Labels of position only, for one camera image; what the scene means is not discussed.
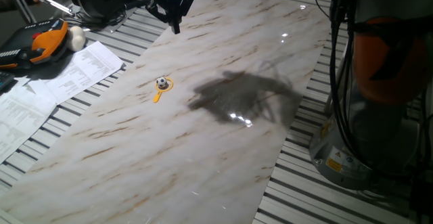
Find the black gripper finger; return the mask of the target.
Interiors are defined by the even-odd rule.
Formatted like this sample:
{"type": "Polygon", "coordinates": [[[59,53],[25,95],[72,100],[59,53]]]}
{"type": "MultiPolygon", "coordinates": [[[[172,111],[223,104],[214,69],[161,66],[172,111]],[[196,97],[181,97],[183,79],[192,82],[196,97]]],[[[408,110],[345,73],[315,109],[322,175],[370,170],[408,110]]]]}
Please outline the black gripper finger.
{"type": "Polygon", "coordinates": [[[180,6],[177,8],[176,18],[175,18],[175,34],[179,34],[180,31],[180,23],[182,21],[182,17],[186,16],[190,7],[192,6],[194,0],[182,0],[180,6]]]}
{"type": "Polygon", "coordinates": [[[154,1],[150,1],[146,6],[146,10],[153,15],[155,18],[157,18],[159,21],[168,24],[172,31],[175,32],[175,28],[173,26],[173,23],[169,20],[167,14],[163,14],[158,11],[158,5],[154,1]]]}

